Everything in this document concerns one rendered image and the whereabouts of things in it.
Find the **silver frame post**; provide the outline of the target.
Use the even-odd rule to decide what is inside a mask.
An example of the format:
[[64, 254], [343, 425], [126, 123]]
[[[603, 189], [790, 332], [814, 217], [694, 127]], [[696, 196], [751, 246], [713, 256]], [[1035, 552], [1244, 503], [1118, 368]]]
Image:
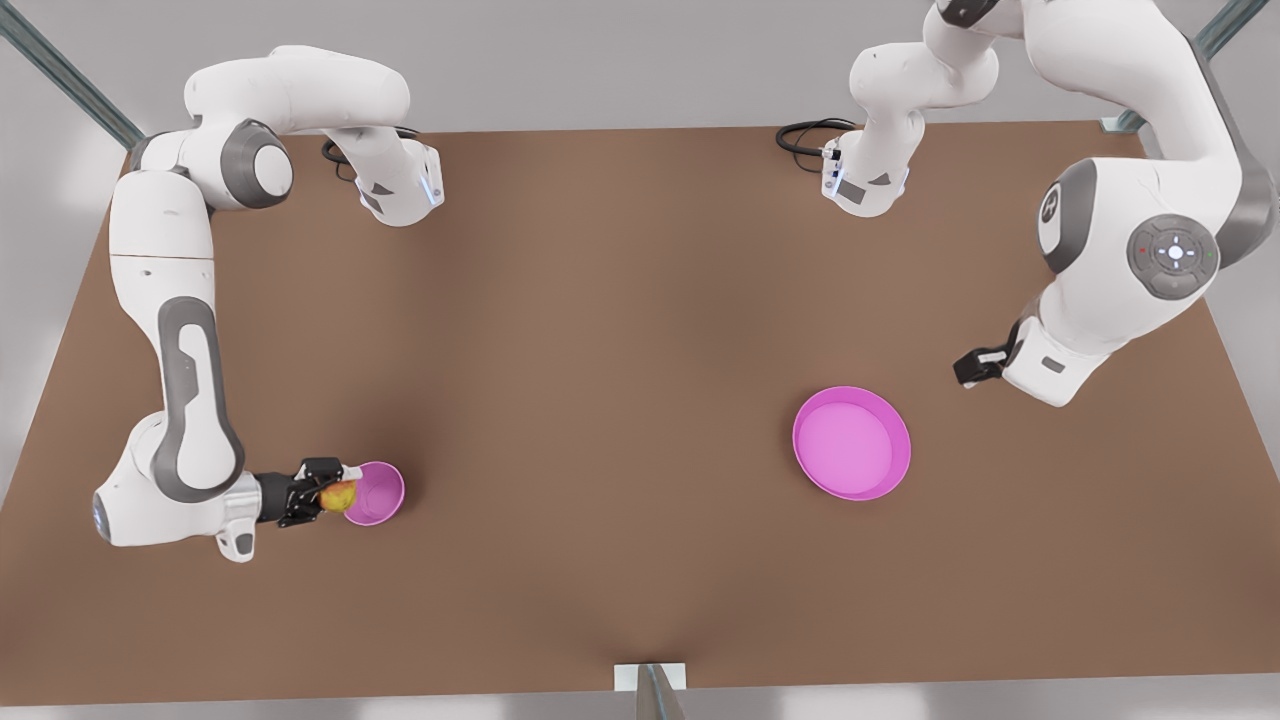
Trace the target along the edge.
[[[1215, 15], [1196, 35], [1196, 46], [1206, 59], [1211, 60], [1270, 3], [1271, 0], [1224, 0]], [[1146, 124], [1146, 118], [1132, 109], [1117, 117], [1100, 119], [1102, 131], [1108, 135], [1135, 135]]]
[[635, 720], [687, 720], [678, 692], [687, 688], [687, 669], [675, 664], [616, 664], [614, 692], [632, 692]]
[[122, 147], [145, 138], [141, 129], [58, 50], [12, 3], [0, 0], [0, 37], [58, 87]]

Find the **pink round plate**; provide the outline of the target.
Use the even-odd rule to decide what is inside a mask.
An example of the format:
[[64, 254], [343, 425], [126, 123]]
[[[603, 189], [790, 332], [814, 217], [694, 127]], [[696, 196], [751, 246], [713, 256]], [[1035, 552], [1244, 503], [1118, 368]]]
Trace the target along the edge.
[[902, 415], [859, 387], [814, 393], [797, 410], [791, 438], [805, 477], [827, 495], [849, 501], [888, 495], [905, 479], [913, 459]]

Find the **small pink bowl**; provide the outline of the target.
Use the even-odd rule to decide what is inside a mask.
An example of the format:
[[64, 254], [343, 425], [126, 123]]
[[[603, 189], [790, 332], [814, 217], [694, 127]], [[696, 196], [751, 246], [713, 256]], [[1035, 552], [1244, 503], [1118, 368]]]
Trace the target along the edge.
[[401, 471], [383, 461], [358, 465], [364, 477], [357, 480], [358, 497], [344, 518], [360, 527], [374, 527], [392, 519], [404, 500]]

